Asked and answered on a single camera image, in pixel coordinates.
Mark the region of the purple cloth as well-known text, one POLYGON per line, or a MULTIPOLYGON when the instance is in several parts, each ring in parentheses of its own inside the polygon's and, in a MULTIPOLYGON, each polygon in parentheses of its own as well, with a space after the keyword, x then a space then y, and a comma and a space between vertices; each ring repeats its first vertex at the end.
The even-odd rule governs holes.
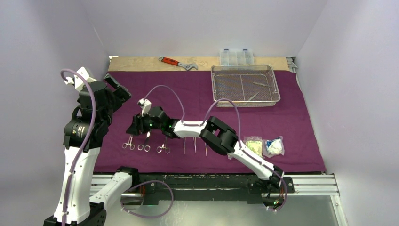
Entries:
MULTIPOLYGON (((165 137, 153 130, 149 138, 149 152, 123 149, 128 141, 127 128, 133 116, 140 113, 137 102, 148 98, 153 106, 160 106, 169 117, 187 121, 201 121, 213 103, 211 74, 209 71, 163 72, 111 72, 132 97, 113 115, 109 132, 95 165, 95 172, 115 172, 120 166, 137 168, 141 173, 249 173, 250 169, 236 159, 228 159, 196 139, 168 139, 171 152, 157 153, 165 137)), ((296 75, 289 71, 276 71, 281 100, 272 107, 249 107, 235 111, 232 108, 213 108, 211 114, 241 132, 242 137, 258 136, 274 139, 283 136, 285 154, 274 156, 270 162, 285 172, 325 171, 310 116, 296 75)))

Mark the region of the steel surgical scissors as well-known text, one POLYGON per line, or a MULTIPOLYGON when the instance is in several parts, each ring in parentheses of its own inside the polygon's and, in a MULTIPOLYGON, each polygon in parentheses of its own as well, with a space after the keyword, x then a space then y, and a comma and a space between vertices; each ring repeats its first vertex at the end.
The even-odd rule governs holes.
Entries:
POLYGON ((151 135, 151 133, 147 132, 146 137, 144 139, 144 142, 142 144, 138 145, 138 147, 137 147, 138 150, 140 150, 140 151, 144 150, 145 152, 149 152, 150 151, 151 146, 148 145, 150 135, 151 135))

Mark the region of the steel hemostat clamp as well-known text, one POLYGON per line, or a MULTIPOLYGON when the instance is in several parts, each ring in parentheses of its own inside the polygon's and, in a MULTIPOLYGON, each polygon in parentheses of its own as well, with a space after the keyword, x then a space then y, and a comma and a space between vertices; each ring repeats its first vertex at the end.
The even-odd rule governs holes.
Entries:
POLYGON ((129 150, 134 150, 135 149, 135 145, 133 142, 133 135, 130 135, 128 138, 128 141, 122 144, 122 148, 123 149, 129 149, 129 150))
POLYGON ((161 144, 161 146, 158 146, 158 147, 156 148, 156 152, 157 152, 157 153, 162 153, 162 152, 164 152, 164 153, 166 153, 166 154, 169 154, 169 153, 171 152, 170 148, 167 147, 167 140, 168 140, 168 138, 165 137, 165 139, 164 139, 163 143, 161 144))

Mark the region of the clear plastic compartment box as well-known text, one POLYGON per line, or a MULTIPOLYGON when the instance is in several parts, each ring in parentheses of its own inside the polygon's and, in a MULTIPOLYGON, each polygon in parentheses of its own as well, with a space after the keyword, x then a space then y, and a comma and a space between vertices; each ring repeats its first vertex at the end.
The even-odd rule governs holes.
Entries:
POLYGON ((222 49, 219 51, 220 65, 254 65, 254 55, 249 49, 222 49))

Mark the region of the metal wire mesh tray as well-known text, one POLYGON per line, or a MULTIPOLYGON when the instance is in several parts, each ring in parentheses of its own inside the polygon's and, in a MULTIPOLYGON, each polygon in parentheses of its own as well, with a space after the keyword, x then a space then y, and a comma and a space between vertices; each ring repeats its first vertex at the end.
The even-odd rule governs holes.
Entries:
POLYGON ((281 100, 270 65, 214 65, 211 67, 213 100, 217 107, 271 107, 281 100), (259 82, 272 87, 253 84, 259 82), (251 102, 255 93, 260 92, 251 102))

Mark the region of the green white gauze packet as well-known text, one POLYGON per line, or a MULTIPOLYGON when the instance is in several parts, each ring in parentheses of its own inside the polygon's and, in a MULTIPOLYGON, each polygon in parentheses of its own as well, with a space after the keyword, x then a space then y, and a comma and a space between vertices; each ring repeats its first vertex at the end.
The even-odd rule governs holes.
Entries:
POLYGON ((255 154, 262 157, 263 156, 263 139, 262 137, 250 136, 244 137, 245 145, 255 154))

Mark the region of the steel scalpel handle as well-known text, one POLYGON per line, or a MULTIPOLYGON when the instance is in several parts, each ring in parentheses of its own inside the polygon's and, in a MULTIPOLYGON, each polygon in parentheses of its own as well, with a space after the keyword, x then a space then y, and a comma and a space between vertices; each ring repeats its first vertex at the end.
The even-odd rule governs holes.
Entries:
POLYGON ((270 85, 266 85, 266 84, 259 83, 259 82, 253 82, 253 84, 260 85, 260 86, 265 86, 265 87, 272 87, 270 85))
POLYGON ((248 100, 246 100, 246 103, 247 103, 247 102, 253 101, 253 99, 254 99, 259 93, 260 93, 260 92, 255 93, 252 97, 250 97, 248 100))

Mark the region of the blue white gauze packet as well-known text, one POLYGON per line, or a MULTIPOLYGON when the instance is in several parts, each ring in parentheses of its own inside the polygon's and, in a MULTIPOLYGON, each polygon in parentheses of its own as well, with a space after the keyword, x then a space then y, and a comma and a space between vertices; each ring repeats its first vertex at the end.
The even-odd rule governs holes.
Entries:
POLYGON ((263 140, 262 154, 268 158, 284 155, 285 149, 283 144, 283 136, 279 136, 272 140, 263 140))

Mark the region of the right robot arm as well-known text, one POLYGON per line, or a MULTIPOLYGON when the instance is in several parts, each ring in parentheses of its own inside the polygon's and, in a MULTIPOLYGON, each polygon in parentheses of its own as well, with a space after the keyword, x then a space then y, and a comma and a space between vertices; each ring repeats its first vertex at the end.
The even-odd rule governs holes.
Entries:
POLYGON ((236 159, 250 168, 267 190, 275 192, 287 187, 281 168, 251 151, 239 139, 236 130, 215 116, 203 121, 184 121, 170 118, 161 107, 153 107, 147 113, 134 115, 126 133, 139 136, 152 130, 160 130, 170 139, 200 138, 217 154, 236 159))

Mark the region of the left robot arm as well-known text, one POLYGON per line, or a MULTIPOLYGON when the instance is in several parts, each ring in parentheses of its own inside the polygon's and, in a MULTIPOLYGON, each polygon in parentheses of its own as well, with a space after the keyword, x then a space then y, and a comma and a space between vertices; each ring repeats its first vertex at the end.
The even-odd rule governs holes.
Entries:
POLYGON ((64 128, 65 172, 60 200, 45 226, 103 226, 107 209, 124 191, 140 188, 138 169, 121 166, 111 180, 91 196, 95 163, 112 115, 131 98, 110 74, 104 81, 88 82, 79 91, 79 105, 64 128))

